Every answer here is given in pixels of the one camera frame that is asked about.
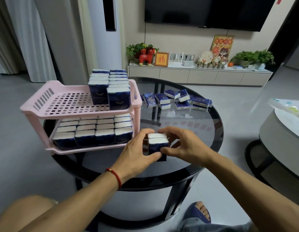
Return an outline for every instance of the hand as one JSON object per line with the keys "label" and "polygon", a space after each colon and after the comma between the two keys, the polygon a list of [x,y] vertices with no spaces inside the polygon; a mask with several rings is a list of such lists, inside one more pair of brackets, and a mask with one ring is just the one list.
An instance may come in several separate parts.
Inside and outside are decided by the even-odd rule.
{"label": "hand", "polygon": [[113,169],[122,184],[143,172],[150,164],[160,159],[162,154],[155,152],[149,156],[143,155],[143,139],[147,134],[154,133],[153,129],[142,129],[125,146],[123,152],[113,164]]}
{"label": "hand", "polygon": [[169,126],[159,129],[158,132],[167,134],[169,146],[179,139],[172,147],[160,149],[163,154],[168,156],[174,156],[188,163],[206,167],[211,157],[217,154],[188,129]]}

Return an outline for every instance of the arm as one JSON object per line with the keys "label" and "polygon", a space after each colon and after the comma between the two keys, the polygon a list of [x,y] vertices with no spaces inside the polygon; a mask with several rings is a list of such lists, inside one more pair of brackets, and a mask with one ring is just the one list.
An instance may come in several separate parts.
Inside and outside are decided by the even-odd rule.
{"label": "arm", "polygon": [[260,231],[299,231],[299,206],[207,147],[192,131],[166,127],[175,148],[161,152],[211,171],[227,188]]}
{"label": "arm", "polygon": [[[143,172],[151,163],[161,157],[160,152],[150,156],[144,156],[142,152],[145,135],[154,132],[152,129],[141,130],[133,140],[128,142],[118,160],[111,167],[120,177],[122,184]],[[84,231],[117,189],[116,177],[110,172],[103,173],[86,188],[46,211],[20,231]]]}

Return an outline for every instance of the cartoon girl illustration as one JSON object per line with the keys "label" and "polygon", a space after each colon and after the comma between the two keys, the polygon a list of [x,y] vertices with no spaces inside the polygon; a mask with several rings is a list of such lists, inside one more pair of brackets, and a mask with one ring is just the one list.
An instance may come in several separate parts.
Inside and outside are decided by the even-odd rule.
{"label": "cartoon girl illustration", "polygon": [[225,47],[222,47],[218,56],[220,56],[221,58],[228,58],[228,56],[229,56],[229,49],[225,48]]}

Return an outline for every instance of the red string bracelet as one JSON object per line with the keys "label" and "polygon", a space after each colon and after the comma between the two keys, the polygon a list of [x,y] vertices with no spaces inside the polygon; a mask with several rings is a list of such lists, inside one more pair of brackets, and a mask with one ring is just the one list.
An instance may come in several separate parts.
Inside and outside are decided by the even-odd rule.
{"label": "red string bracelet", "polygon": [[122,187],[122,181],[120,180],[120,178],[117,175],[117,173],[114,170],[110,169],[110,168],[107,168],[105,171],[106,172],[109,171],[109,172],[111,172],[111,173],[113,173],[115,175],[115,177],[116,177],[116,179],[118,181],[118,185],[119,185],[118,189],[120,189]]}

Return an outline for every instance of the glass tabletop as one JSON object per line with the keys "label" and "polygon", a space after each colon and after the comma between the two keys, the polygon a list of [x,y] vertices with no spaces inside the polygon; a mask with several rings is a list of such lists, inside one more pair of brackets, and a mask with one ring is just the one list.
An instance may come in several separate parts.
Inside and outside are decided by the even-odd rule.
{"label": "glass tabletop", "polygon": [[[167,89],[174,91],[186,89],[191,95],[201,96],[191,89],[169,81],[144,77],[130,77],[129,79],[136,81],[140,95],[148,92],[163,93]],[[161,110],[159,107],[147,108],[145,104],[142,105],[141,129],[151,128],[157,131],[167,126],[176,126],[193,131],[214,151],[218,152],[221,147],[223,125],[214,107],[209,108],[208,112],[203,112],[192,109],[177,111],[174,103],[171,103],[171,108],[166,110]],[[122,148],[113,148],[66,156],[53,155],[53,158],[75,177],[89,183],[103,173],[106,168],[112,166],[121,152]],[[199,166],[167,156],[166,161],[151,164],[143,173],[126,182],[122,190],[142,191],[168,187],[189,179],[201,169]]]}

